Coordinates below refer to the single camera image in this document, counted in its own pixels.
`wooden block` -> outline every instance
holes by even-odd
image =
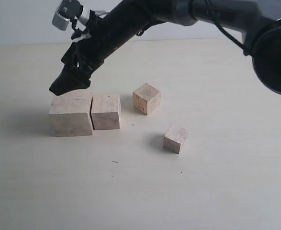
[[[92,97],[91,118],[96,130],[120,129],[120,96],[114,94],[94,94]]]
[[[90,90],[75,90],[53,98],[49,118],[58,137],[93,135],[91,101]]]
[[[188,136],[188,131],[176,125],[171,125],[164,136],[164,147],[179,154]]]
[[[160,106],[160,91],[149,84],[144,84],[133,92],[134,107],[149,115]]]

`black cable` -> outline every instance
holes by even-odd
[[[244,52],[247,53],[247,55],[253,56],[251,51],[245,46],[243,45],[241,42],[239,42],[236,38],[234,38],[233,36],[231,36],[222,26],[221,24],[218,22],[218,20],[216,19],[213,10],[212,10],[212,3],[211,0],[205,0],[205,5],[206,8],[209,12],[210,17],[212,18],[213,23],[215,24],[215,26],[228,38],[230,39],[232,42],[234,42],[237,46],[239,46]]]

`wooden cube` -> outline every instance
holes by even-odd
[[[187,136],[186,129],[171,125],[164,136],[164,147],[179,154]]]
[[[49,118],[58,137],[93,135],[91,100],[90,90],[75,90],[53,98]]]
[[[96,130],[120,129],[121,103],[117,93],[94,94],[91,118]]]
[[[144,84],[133,92],[134,107],[149,115],[160,106],[161,94],[149,84]]]

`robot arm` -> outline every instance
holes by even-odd
[[[73,43],[50,91],[62,95],[90,87],[92,73],[104,60],[151,26],[192,26],[198,21],[215,24],[245,56],[252,56],[261,82],[281,94],[281,0],[123,0],[109,13],[88,10],[77,0],[62,0],[52,24],[66,30],[72,23]],[[86,29],[77,29],[77,22]],[[223,27],[241,32],[242,43]]]

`small wooden cube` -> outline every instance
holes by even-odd
[[[149,115],[160,106],[160,91],[145,83],[133,92],[134,107]]]
[[[164,147],[179,154],[187,136],[186,129],[171,125],[164,136]]]
[[[75,90],[53,98],[49,118],[58,137],[93,135],[91,100],[89,90]]]
[[[91,118],[96,130],[120,129],[120,96],[114,94],[94,94],[92,97]]]

